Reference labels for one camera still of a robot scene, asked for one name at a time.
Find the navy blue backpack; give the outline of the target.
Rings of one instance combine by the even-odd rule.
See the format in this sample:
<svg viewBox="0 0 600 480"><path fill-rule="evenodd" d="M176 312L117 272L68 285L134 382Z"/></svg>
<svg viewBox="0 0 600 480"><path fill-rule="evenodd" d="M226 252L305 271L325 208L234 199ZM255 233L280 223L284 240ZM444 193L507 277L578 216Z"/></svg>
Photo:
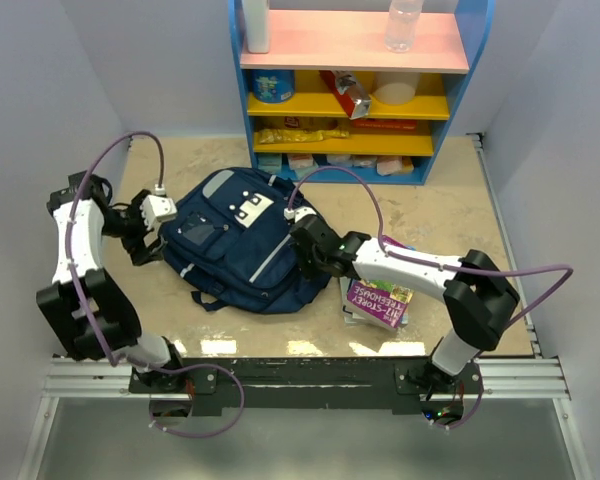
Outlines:
<svg viewBox="0 0 600 480"><path fill-rule="evenodd" d="M177 202L175 219L159 230L163 258L205 311L295 313L326 288L329 275L306 279L292 249L284 210L310 204L294 188L276 175L234 167L213 172Z"/></svg>

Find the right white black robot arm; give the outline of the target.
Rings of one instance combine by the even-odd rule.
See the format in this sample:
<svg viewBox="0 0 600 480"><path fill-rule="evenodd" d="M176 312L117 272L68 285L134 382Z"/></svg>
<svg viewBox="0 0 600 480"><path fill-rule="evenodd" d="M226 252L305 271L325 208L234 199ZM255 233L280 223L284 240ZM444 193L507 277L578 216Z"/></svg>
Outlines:
<svg viewBox="0 0 600 480"><path fill-rule="evenodd" d="M385 245L382 237L349 232L340 237L313 209L284 210L302 274L385 281L446 306L451 330L408 381L427 394L447 393L470 360L493 351L520 297L490 257L478 250L439 256Z"/></svg>

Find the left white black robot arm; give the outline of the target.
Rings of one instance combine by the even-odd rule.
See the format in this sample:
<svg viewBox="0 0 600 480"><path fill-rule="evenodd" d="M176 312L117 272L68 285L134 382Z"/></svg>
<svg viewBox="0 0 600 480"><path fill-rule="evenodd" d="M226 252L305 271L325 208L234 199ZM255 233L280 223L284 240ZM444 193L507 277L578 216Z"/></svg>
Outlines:
<svg viewBox="0 0 600 480"><path fill-rule="evenodd" d="M187 368L172 342L145 331L131 301L108 273L103 239L117 238L135 266L159 261L161 238L146 243L177 214L162 189L140 191L128 204L112 204L108 180L87 172L68 178L51 193L47 209L58 231L58 259L50 286L36 303L74 361L129 360L148 388L175 393L187 383Z"/></svg>

